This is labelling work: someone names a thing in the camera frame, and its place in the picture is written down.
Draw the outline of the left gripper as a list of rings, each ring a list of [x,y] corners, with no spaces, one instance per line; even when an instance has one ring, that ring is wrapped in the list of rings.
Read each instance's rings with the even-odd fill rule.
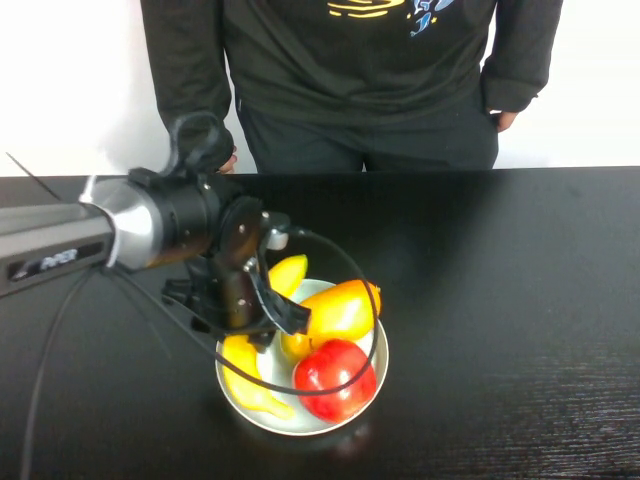
[[[220,325],[226,335],[248,335],[261,354],[274,340],[274,324],[288,335],[307,332],[310,309],[292,300],[306,277],[307,260],[281,260],[268,267],[256,253],[219,250],[214,266],[223,309]]]

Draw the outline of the person's left hand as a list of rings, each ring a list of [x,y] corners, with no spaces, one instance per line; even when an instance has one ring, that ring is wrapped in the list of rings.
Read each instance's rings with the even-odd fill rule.
[[[487,113],[489,114],[498,133],[508,130],[519,115],[518,112],[508,112],[496,109],[489,109]]]

